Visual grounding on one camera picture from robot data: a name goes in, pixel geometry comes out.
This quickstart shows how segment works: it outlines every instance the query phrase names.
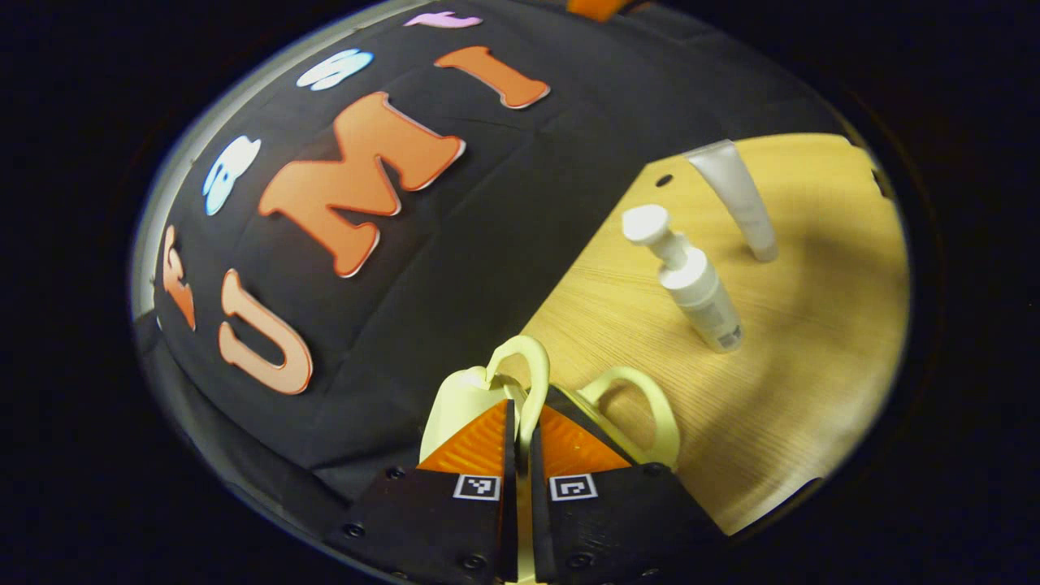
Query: screw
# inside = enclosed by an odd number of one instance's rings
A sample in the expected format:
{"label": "screw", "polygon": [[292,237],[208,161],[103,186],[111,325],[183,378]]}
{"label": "screw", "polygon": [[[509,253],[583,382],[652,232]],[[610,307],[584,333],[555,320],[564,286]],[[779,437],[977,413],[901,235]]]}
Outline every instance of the screw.
{"label": "screw", "polygon": [[650,477],[657,477],[662,473],[665,473],[666,468],[667,467],[665,467],[665,465],[661,465],[660,463],[650,463],[645,467],[643,467],[643,473]]}
{"label": "screw", "polygon": [[343,527],[343,532],[346,534],[347,538],[361,538],[365,535],[365,529],[361,528],[361,525],[348,524]]}
{"label": "screw", "polygon": [[487,561],[476,555],[470,555],[462,560],[462,566],[466,570],[480,570],[486,564]]}
{"label": "screw", "polygon": [[588,553],[578,553],[576,555],[571,555],[567,559],[567,566],[570,568],[586,568],[592,564],[592,555]]}

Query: lotion tube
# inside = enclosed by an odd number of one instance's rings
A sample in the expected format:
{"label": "lotion tube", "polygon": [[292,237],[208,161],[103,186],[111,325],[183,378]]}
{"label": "lotion tube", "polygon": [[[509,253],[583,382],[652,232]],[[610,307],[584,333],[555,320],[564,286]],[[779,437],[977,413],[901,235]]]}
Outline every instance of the lotion tube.
{"label": "lotion tube", "polygon": [[775,260],[779,255],[776,231],[733,141],[712,143],[683,156],[726,205],[755,258],[761,262]]}

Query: mug handle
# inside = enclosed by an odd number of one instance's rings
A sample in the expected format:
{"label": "mug handle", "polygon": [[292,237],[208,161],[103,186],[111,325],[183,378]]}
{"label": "mug handle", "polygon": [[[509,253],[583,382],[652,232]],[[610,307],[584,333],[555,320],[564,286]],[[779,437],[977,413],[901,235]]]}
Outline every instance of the mug handle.
{"label": "mug handle", "polygon": [[486,382],[490,383],[498,372],[498,366],[508,357],[520,354],[527,360],[527,370],[530,372],[530,390],[523,402],[520,410],[520,421],[517,426],[520,431],[517,433],[517,460],[526,462],[530,449],[530,438],[535,434],[535,427],[538,426],[542,407],[545,405],[545,398],[549,393],[549,354],[545,347],[534,337],[527,335],[516,335],[511,337],[491,354],[491,361],[488,362]]}
{"label": "mug handle", "polygon": [[640,463],[657,461],[668,465],[674,472],[679,460],[679,427],[675,423],[675,415],[672,413],[668,397],[665,396],[657,382],[653,381],[653,378],[633,367],[619,365],[600,374],[598,378],[578,390],[578,396],[598,410],[600,399],[616,380],[626,380],[635,384],[647,397],[647,401],[650,403],[650,412],[653,414],[655,423],[653,447],[649,450],[640,449],[620,429],[607,421],[605,415],[601,416],[598,423],[604,427],[604,431],[610,435],[610,438],[621,444]]}

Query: white pump bottle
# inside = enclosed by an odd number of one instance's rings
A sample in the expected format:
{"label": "white pump bottle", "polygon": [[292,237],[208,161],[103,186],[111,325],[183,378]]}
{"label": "white pump bottle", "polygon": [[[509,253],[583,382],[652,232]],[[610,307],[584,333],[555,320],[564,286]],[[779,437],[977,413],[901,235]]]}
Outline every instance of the white pump bottle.
{"label": "white pump bottle", "polygon": [[622,213],[622,231],[636,246],[647,246],[665,261],[657,273],[694,329],[712,350],[731,352],[740,347],[740,317],[719,274],[703,251],[686,236],[669,229],[670,215],[660,205],[643,205]]}

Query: wood grain surface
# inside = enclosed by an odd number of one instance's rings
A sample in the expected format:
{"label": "wood grain surface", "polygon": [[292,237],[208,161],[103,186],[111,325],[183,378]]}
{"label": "wood grain surface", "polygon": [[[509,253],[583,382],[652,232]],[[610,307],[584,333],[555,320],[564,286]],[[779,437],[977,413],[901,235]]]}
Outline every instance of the wood grain surface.
{"label": "wood grain surface", "polygon": [[[677,473],[729,534],[855,449],[900,365],[910,301],[896,205],[862,150],[822,134],[737,148],[777,231],[777,260],[756,261],[697,170],[666,158],[644,169],[522,331],[545,345],[565,388],[615,365],[652,376],[682,431]],[[714,263],[743,321],[737,351],[708,349],[659,285],[659,260],[623,237],[621,213],[649,203]],[[522,359],[501,371],[527,381]],[[615,388],[603,411],[649,444],[641,392]]]}

